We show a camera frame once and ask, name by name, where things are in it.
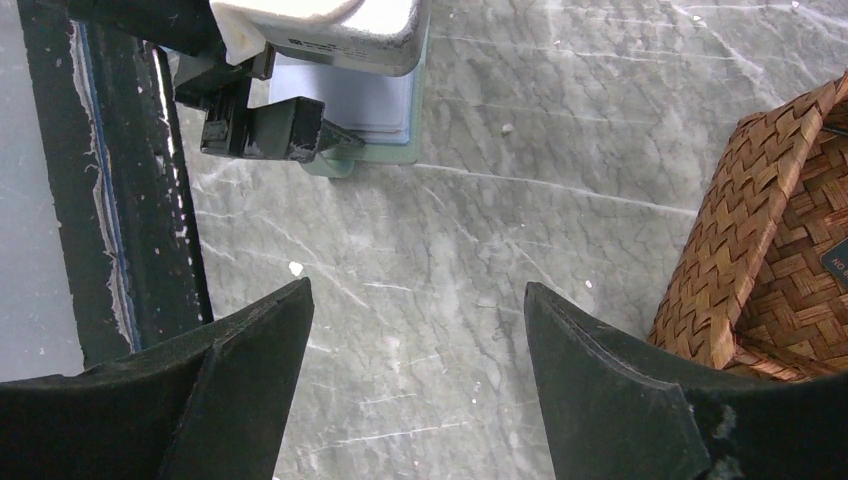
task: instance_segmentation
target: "basket label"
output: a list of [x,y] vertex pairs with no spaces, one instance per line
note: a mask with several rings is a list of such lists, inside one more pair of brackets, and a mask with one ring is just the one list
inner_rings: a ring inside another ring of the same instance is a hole
[[848,238],[837,243],[822,255],[822,265],[842,284],[848,288]]

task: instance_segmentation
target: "black label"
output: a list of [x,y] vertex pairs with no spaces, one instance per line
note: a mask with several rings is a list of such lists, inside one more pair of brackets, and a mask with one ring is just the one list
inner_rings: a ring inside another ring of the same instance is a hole
[[341,54],[346,57],[358,58],[361,60],[365,60],[368,58],[368,54],[364,50],[360,50],[358,48],[353,47],[345,47],[341,45],[336,45],[334,43],[315,43],[315,42],[307,42],[306,40],[298,40],[296,38],[290,38],[289,43],[292,45],[297,45],[301,48],[308,48],[310,50],[317,50],[321,53],[325,53],[328,55],[332,54]]
[[843,287],[848,288],[848,239],[825,252],[822,264]]

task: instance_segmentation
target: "white debris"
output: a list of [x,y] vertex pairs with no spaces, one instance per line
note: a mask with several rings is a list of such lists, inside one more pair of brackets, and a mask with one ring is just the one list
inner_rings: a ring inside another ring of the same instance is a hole
[[292,272],[292,275],[299,277],[303,273],[303,265],[297,262],[289,262],[289,270]]

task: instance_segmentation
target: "gray marble surface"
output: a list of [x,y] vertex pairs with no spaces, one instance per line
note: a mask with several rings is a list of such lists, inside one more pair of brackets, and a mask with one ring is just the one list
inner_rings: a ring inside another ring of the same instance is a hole
[[644,337],[736,121],[848,66],[842,0],[696,3],[437,0],[418,165],[189,155],[216,315],[313,280],[277,477],[553,477],[525,283]]

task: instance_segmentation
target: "woven basket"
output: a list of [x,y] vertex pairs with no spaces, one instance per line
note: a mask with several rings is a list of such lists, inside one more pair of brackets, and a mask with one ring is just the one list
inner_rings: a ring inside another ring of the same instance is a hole
[[848,72],[730,137],[649,341],[713,368],[803,381],[848,369]]

